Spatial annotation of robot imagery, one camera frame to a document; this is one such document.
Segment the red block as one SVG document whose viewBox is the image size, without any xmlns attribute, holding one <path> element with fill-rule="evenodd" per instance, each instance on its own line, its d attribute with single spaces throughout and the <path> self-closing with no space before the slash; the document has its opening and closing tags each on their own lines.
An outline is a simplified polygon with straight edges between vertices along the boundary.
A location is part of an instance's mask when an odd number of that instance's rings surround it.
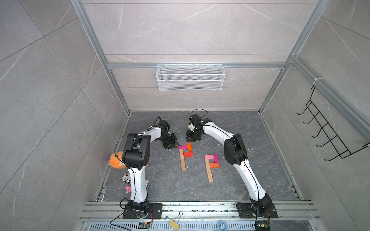
<svg viewBox="0 0 370 231">
<path fill-rule="evenodd" d="M 193 153 L 192 152 L 185 152 L 184 157 L 192 157 Z"/>
</svg>

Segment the wooden block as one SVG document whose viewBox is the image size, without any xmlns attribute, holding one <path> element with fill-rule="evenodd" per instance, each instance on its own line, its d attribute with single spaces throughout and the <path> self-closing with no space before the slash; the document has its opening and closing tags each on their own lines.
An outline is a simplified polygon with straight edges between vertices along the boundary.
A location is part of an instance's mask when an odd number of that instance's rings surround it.
<svg viewBox="0 0 370 231">
<path fill-rule="evenodd" d="M 179 153 L 180 153 L 180 158 L 181 158 L 181 160 L 184 160 L 184 159 L 185 159 L 185 157 L 184 157 L 184 151 L 183 151 L 183 149 L 180 149 L 180 150 L 179 150 Z"/>
<path fill-rule="evenodd" d="M 180 159 L 182 171 L 186 171 L 186 164 L 184 159 Z"/>
<path fill-rule="evenodd" d="M 208 159 L 205 160 L 205 165 L 206 165 L 206 169 L 207 170 L 211 170 L 211 168 L 210 168 L 210 162 L 209 162 Z"/>
<path fill-rule="evenodd" d="M 213 183 L 213 176 L 212 176 L 212 171 L 210 169 L 207 169 L 207 177 L 208 177 L 208 182 Z"/>
</svg>

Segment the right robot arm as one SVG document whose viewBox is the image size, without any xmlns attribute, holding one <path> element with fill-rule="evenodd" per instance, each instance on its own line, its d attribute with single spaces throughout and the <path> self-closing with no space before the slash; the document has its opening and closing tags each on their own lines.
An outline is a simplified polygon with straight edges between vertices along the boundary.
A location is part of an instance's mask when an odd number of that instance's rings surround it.
<svg viewBox="0 0 370 231">
<path fill-rule="evenodd" d="M 208 118 L 201 118 L 198 114 L 191 115 L 187 129 L 187 141 L 201 140 L 203 134 L 212 136 L 224 146 L 226 161 L 237 170 L 246 185 L 253 213 L 259 218 L 266 216 L 267 211 L 274 204 L 251 169 L 242 136 L 223 130 Z"/>
</svg>

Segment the orange block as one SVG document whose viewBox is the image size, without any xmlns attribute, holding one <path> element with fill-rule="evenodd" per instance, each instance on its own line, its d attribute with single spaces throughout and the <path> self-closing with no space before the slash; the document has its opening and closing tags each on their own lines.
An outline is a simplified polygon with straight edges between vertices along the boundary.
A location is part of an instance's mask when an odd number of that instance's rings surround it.
<svg viewBox="0 0 370 231">
<path fill-rule="evenodd" d="M 219 163 L 210 163 L 210 168 L 219 168 Z"/>
<path fill-rule="evenodd" d="M 192 152 L 192 144 L 191 143 L 187 143 L 187 151 Z"/>
</svg>

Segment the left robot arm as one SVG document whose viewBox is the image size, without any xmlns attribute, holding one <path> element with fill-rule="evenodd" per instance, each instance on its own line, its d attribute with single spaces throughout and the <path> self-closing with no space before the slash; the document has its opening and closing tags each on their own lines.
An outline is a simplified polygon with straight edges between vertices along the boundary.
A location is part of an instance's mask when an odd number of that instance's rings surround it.
<svg viewBox="0 0 370 231">
<path fill-rule="evenodd" d="M 115 153 L 119 163 L 124 164 L 130 174 L 131 197 L 126 209 L 144 217 L 149 213 L 148 193 L 145 184 L 145 169 L 150 158 L 150 145 L 153 141 L 160 141 L 165 149 L 179 146 L 177 137 L 170 132 L 170 124 L 158 116 L 153 125 L 139 133 L 128 133 L 123 150 Z"/>
</svg>

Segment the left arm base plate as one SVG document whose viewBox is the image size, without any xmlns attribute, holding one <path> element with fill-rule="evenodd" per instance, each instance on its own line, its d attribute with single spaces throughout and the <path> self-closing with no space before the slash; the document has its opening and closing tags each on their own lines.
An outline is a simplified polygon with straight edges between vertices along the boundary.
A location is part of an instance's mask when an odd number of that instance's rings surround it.
<svg viewBox="0 0 370 231">
<path fill-rule="evenodd" d="M 160 219 L 162 216 L 162 207 L 161 203 L 150 203 L 148 204 L 148 212 L 141 212 L 130 208 L 128 205 L 124 208 L 124 213 L 122 215 L 123 219 Z"/>
</svg>

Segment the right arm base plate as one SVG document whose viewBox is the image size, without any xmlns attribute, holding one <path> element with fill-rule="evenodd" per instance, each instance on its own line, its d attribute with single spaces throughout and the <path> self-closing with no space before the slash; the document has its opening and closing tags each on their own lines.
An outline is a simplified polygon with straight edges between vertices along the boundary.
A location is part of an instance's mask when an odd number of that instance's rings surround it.
<svg viewBox="0 0 370 231">
<path fill-rule="evenodd" d="M 278 218 L 277 210 L 272 205 L 268 208 L 263 215 L 256 216 L 256 213 L 252 209 L 252 203 L 237 202 L 236 208 L 240 218 Z"/>
</svg>

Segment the magenta block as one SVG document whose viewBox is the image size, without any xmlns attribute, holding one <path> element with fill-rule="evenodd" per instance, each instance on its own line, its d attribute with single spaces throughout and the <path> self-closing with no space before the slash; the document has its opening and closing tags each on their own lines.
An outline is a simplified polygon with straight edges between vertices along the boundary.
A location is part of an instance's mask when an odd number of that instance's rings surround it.
<svg viewBox="0 0 370 231">
<path fill-rule="evenodd" d="M 219 163 L 219 157 L 218 154 L 214 154 L 214 163 Z"/>
<path fill-rule="evenodd" d="M 187 150 L 188 146 L 187 145 L 181 145 L 178 147 L 179 150 Z"/>
</svg>

